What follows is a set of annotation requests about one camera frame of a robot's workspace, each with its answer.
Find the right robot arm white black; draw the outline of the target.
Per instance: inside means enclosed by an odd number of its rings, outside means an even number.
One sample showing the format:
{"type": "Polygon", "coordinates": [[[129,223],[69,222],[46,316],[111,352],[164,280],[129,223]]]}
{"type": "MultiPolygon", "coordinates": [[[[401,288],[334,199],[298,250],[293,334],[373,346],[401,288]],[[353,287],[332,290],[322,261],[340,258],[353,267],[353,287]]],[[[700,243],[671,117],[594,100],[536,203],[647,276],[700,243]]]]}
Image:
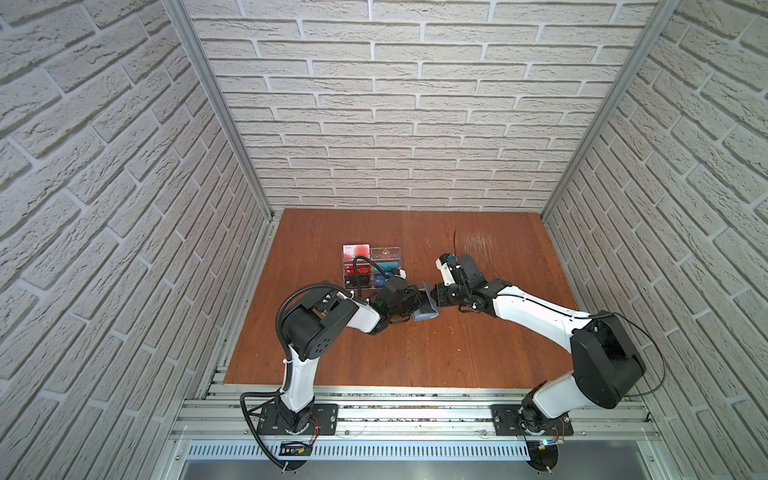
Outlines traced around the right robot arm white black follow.
{"type": "Polygon", "coordinates": [[[500,279],[488,281],[469,255],[443,254],[442,281],[433,294],[440,307],[466,307],[537,333],[571,356],[572,370],[530,391],[518,414],[530,431],[563,420],[574,409],[613,409],[640,380],[646,366],[619,315],[590,314],[530,295],[500,279]]]}

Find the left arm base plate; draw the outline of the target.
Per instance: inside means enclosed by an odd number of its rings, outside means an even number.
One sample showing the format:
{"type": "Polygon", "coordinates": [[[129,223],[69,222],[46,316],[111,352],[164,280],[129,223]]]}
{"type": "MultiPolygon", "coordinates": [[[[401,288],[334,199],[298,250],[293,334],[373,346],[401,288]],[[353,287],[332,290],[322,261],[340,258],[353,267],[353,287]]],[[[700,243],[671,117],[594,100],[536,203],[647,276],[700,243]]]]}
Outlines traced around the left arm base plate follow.
{"type": "Polygon", "coordinates": [[[338,415],[338,404],[311,403],[294,412],[281,401],[272,402],[261,408],[256,431],[259,435],[310,435],[318,431],[320,436],[333,436],[338,415]]]}

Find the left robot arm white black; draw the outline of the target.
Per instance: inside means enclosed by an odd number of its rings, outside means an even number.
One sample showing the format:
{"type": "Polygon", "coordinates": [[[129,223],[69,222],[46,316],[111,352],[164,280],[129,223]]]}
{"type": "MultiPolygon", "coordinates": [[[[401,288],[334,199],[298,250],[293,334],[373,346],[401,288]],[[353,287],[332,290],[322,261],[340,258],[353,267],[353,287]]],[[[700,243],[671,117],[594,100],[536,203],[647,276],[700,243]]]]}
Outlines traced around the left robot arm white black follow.
{"type": "Polygon", "coordinates": [[[297,432],[310,421],[319,359],[345,329],[377,335],[407,322],[422,306],[434,312],[428,293],[398,275],[385,280],[371,300],[327,281],[289,296],[276,315],[276,333],[286,355],[278,412],[289,428],[297,432]]]}

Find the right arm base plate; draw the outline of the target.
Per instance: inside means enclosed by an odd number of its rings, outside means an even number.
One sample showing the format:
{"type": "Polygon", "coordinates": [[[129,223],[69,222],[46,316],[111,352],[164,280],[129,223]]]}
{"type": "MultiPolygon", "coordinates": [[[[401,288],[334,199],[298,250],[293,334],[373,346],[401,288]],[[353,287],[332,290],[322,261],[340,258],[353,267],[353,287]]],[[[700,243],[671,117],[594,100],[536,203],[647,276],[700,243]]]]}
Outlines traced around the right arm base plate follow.
{"type": "Polygon", "coordinates": [[[497,436],[568,437],[574,434],[567,414],[546,418],[534,407],[520,404],[490,406],[491,420],[497,436]]]}

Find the blue leather card holder wallet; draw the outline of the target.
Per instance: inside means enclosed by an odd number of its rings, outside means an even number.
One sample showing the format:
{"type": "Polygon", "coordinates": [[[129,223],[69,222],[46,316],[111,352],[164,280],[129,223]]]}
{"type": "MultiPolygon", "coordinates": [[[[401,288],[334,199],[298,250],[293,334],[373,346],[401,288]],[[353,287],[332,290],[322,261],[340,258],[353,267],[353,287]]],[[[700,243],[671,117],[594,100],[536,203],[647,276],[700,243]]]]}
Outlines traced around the blue leather card holder wallet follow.
{"type": "Polygon", "coordinates": [[[410,316],[414,322],[432,320],[439,316],[438,307],[431,292],[426,283],[423,283],[423,287],[418,290],[419,298],[421,299],[420,305],[414,310],[410,316]]]}

